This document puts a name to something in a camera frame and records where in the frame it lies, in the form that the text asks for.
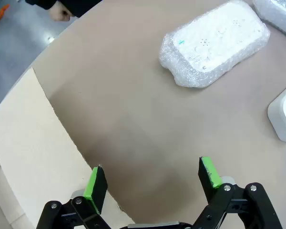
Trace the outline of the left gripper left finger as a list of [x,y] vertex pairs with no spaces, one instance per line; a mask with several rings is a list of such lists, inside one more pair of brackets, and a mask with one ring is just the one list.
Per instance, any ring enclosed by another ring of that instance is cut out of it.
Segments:
[[101,166],[94,167],[83,195],[71,198],[67,203],[49,201],[41,213],[38,229],[109,229],[101,217],[107,192],[107,181]]

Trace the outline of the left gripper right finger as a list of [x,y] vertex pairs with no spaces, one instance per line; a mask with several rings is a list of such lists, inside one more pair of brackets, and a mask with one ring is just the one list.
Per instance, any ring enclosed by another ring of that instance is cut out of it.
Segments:
[[260,183],[245,188],[225,183],[210,157],[199,158],[198,176],[208,205],[203,209],[193,229],[218,229],[227,214],[237,214],[246,229],[281,229],[276,211]]

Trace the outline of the person's right hand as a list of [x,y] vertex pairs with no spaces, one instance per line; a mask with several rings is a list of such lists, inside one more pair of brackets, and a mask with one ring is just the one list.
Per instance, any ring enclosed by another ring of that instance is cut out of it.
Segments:
[[50,17],[54,21],[69,21],[74,15],[59,1],[48,10]]

